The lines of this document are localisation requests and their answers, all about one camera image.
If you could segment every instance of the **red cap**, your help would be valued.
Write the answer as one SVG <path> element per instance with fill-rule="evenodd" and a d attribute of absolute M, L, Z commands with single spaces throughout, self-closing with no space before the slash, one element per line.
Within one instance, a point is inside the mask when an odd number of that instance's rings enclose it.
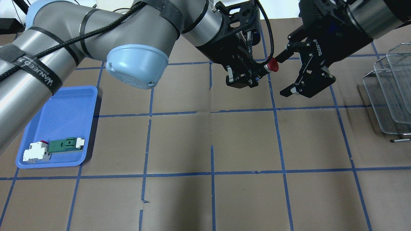
<path fill-rule="evenodd" d="M 270 71 L 277 72 L 279 69 L 277 60 L 275 60 L 275 58 L 272 58 L 270 62 L 267 64 L 267 68 Z"/>

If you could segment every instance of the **green plastic block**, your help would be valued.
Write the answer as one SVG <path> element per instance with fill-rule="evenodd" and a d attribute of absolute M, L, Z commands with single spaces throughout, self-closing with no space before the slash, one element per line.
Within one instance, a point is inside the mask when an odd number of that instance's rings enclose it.
<path fill-rule="evenodd" d="M 48 152 L 72 152 L 79 151 L 81 148 L 76 148 L 77 137 L 68 137 L 65 140 L 50 141 Z"/>

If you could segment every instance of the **blue tray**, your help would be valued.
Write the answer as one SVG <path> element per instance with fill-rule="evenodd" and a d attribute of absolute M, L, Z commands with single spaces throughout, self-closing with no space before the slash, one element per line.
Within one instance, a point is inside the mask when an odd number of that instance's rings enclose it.
<path fill-rule="evenodd" d="M 33 169 L 81 164 L 87 154 L 96 100 L 95 86 L 59 89 L 27 124 L 17 153 L 16 166 L 21 169 Z M 29 148 L 30 143 L 40 140 L 50 142 L 67 137 L 85 139 L 82 151 L 51 154 L 49 161 L 23 162 L 24 150 Z"/>

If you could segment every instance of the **black wire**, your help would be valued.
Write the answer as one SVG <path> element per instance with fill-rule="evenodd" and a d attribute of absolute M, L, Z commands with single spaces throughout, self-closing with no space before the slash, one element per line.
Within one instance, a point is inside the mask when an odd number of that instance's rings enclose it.
<path fill-rule="evenodd" d="M 270 62 L 270 60 L 272 59 L 272 56 L 274 55 L 274 38 L 273 38 L 273 35 L 272 35 L 270 20 L 268 19 L 268 16 L 267 16 L 267 14 L 266 14 L 266 11 L 264 10 L 264 8 L 263 8 L 263 6 L 261 5 L 261 3 L 260 3 L 259 0 L 255 0 L 255 3 L 257 4 L 258 8 L 260 8 L 260 10 L 261 10 L 261 12 L 262 12 L 262 14 L 263 14 L 264 20 L 266 21 L 267 29 L 268 29 L 268 36 L 270 37 L 270 47 L 271 47 L 271 50 L 270 50 L 270 54 L 269 54 L 268 57 L 267 57 L 267 60 L 265 60 L 265 61 L 262 62 L 262 63 L 257 63 L 257 62 L 254 60 L 254 58 L 253 58 L 252 45 L 251 45 L 251 43 L 250 43 L 250 45 L 249 45 L 249 47 L 248 47 L 248 55 L 250 56 L 250 58 L 253 60 L 253 62 L 254 62 L 255 64 L 259 64 L 259 65 L 263 65 L 263 66 L 264 66 L 264 65 L 266 65 L 266 64 L 268 64 L 268 63 Z"/>
<path fill-rule="evenodd" d="M 113 10 L 113 12 L 116 12 L 116 11 L 121 10 L 121 9 L 127 9 L 127 10 L 130 10 L 130 8 L 118 8 L 118 9 Z"/>
<path fill-rule="evenodd" d="M 14 6 L 14 10 L 16 11 L 17 17 L 18 17 L 18 19 L 20 20 L 20 23 L 23 25 L 23 23 L 21 22 L 20 16 L 19 16 L 18 13 L 17 13 L 17 9 L 16 9 L 16 6 L 14 5 L 13 0 L 12 0 L 12 3 L 13 3 L 13 6 Z"/>
<path fill-rule="evenodd" d="M 146 5 L 145 2 L 138 2 L 138 3 L 136 3 L 134 6 L 131 7 L 130 11 L 128 11 L 127 13 L 123 14 L 120 18 L 116 19 L 114 22 L 108 24 L 107 26 L 102 27 L 102 28 L 97 29 L 97 30 L 94 30 L 94 31 L 92 31 L 92 32 L 83 34 L 82 36 L 78 36 L 78 37 L 75 37 L 75 38 L 73 38 L 73 39 L 69 39 L 69 40 L 67 40 L 67 41 L 65 41 L 65 42 L 63 42 L 63 43 L 61 43 L 61 44 L 59 44 L 59 45 L 57 45 L 57 46 L 53 46 L 53 47 L 51 47 L 51 48 L 49 48 L 49 49 L 47 49 L 47 50 L 45 50 L 45 51 L 42 51 L 42 52 L 36 54 L 35 57 L 40 59 L 40 58 L 42 58 L 42 57 L 44 57 L 44 56 L 46 56 L 46 55 L 48 55 L 48 54 L 53 53 L 54 51 L 58 51 L 58 50 L 61 49 L 61 48 L 68 47 L 68 46 L 70 46 L 71 44 L 74 44 L 74 43 L 76 43 L 76 42 L 79 42 L 79 41 L 81 41 L 81 40 L 83 40 L 83 39 L 87 39 L 87 38 L 90 38 L 90 37 L 92 37 L 92 36 L 95 36 L 95 35 L 99 35 L 99 34 L 101 34 L 101 33 L 108 32 L 108 31 L 116 28 L 117 26 L 119 26 L 124 20 L 126 20 L 126 19 L 127 19 L 128 17 L 130 17 L 132 14 L 136 13 L 137 11 L 139 11 L 139 10 L 140 10 L 141 8 L 143 8 L 145 5 Z M 6 72 L 4 72 L 3 74 L 1 74 L 1 75 L 0 75 L 0 82 L 3 81 L 3 80 L 5 80 L 7 77 L 11 76 L 12 74 L 16 73 L 19 69 L 20 69 L 20 67 L 14 66 L 14 67 L 10 68 L 9 70 L 7 70 Z"/>

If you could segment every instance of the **light blue joint cap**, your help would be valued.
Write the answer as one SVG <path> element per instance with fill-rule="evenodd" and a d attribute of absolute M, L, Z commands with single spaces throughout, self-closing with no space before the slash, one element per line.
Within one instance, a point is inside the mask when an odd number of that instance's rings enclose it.
<path fill-rule="evenodd" d="M 30 27 L 33 26 L 34 18 L 36 17 L 37 13 L 41 8 L 44 6 L 52 3 L 52 2 L 69 2 L 69 1 L 63 1 L 63 0 L 38 0 L 36 2 L 33 2 L 31 6 L 28 8 L 27 16 L 26 16 L 26 29 L 29 29 Z"/>
<path fill-rule="evenodd" d="M 157 85 L 168 63 L 167 55 L 155 47 L 128 44 L 109 52 L 106 70 L 133 87 L 151 89 Z"/>

